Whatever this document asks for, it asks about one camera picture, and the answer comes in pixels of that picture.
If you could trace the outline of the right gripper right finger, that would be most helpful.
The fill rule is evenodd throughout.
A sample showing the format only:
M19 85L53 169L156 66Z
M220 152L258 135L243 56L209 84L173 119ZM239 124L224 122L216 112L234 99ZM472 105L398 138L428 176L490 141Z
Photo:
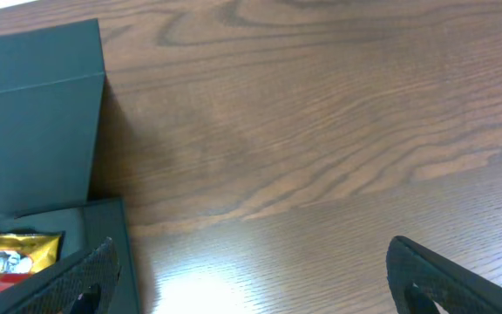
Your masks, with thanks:
M502 287L405 236L390 241L386 269L399 314L502 313Z

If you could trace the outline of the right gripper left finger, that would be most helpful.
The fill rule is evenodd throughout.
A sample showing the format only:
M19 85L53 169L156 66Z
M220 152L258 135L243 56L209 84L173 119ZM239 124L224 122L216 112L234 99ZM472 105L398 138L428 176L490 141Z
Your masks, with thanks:
M119 281L117 250L107 237L0 292L0 314L106 313Z

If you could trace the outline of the yellow candy bag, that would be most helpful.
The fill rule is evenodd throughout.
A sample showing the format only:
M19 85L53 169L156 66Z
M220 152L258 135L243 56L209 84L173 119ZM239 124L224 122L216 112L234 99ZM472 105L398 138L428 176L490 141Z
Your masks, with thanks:
M58 259L61 235L0 234L0 274L35 274Z

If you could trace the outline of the dark green gift box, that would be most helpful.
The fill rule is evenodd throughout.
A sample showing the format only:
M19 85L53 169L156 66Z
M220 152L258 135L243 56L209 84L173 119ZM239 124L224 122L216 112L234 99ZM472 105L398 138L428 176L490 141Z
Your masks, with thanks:
M97 20L0 36L0 234L58 234L63 258L112 239L110 312L137 313L124 203L89 197L104 89Z

